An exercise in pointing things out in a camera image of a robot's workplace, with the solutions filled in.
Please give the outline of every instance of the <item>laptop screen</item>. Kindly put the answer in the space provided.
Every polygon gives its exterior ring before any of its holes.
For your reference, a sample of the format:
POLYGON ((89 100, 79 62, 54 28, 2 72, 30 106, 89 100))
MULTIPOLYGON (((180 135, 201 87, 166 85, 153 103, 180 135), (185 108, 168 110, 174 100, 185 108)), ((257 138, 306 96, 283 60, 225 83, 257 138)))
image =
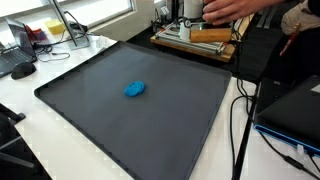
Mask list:
POLYGON ((17 46, 25 53, 35 57, 36 54, 31 45, 25 25, 21 22, 9 18, 6 18, 6 20, 12 32, 12 35, 16 41, 17 46))

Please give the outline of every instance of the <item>sleeve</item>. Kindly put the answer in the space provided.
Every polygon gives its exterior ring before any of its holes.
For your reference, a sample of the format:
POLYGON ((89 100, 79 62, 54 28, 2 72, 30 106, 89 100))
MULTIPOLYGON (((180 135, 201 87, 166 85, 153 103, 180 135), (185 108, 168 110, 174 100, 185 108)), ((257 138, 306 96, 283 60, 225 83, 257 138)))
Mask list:
POLYGON ((320 0, 308 0, 308 7, 312 14, 320 17, 320 0))

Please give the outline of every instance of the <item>white wall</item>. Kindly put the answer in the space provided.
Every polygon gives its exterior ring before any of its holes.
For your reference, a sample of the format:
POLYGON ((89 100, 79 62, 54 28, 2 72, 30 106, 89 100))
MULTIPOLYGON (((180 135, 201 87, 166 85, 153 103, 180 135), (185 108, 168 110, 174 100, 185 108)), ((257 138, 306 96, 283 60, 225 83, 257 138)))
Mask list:
POLYGON ((154 0, 134 0, 135 11, 118 17, 90 31, 114 40, 127 41, 151 26, 154 20, 154 0))

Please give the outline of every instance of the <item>wooden board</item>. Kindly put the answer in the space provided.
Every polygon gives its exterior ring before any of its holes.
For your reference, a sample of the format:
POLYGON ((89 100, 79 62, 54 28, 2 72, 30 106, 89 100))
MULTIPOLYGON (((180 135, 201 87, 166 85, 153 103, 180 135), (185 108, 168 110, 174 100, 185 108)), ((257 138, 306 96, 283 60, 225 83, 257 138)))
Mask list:
MULTIPOLYGON (((245 31, 247 30, 252 18, 253 18, 253 14, 250 16, 247 16, 245 18, 243 18, 242 23, 239 27, 239 33, 241 36, 244 35, 245 31)), ((233 45, 228 45, 226 46, 225 50, 222 52, 221 55, 217 55, 215 54, 215 52, 209 53, 209 52, 205 52, 205 51, 201 51, 198 49, 194 49, 188 46, 184 46, 184 45, 180 45, 180 44, 176 44, 176 43, 171 43, 171 42, 167 42, 167 41, 161 41, 159 39, 157 39, 155 36, 151 37, 150 41, 152 43, 158 44, 158 45, 162 45, 162 46, 166 46, 166 47, 170 47, 170 48, 174 48, 174 49, 178 49, 181 51, 185 51, 185 52, 189 52, 192 54, 197 54, 200 56, 204 56, 210 59, 215 59, 215 60, 219 60, 219 61, 223 61, 223 62, 229 62, 231 57, 233 56, 233 53, 235 52, 235 48, 233 45)))

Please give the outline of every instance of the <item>person's hand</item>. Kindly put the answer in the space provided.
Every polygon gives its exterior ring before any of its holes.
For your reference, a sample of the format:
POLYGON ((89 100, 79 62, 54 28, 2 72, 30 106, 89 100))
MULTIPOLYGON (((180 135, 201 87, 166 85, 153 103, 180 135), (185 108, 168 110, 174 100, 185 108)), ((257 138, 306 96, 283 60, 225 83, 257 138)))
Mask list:
POLYGON ((203 0, 203 19, 213 25, 235 21, 285 0, 203 0))

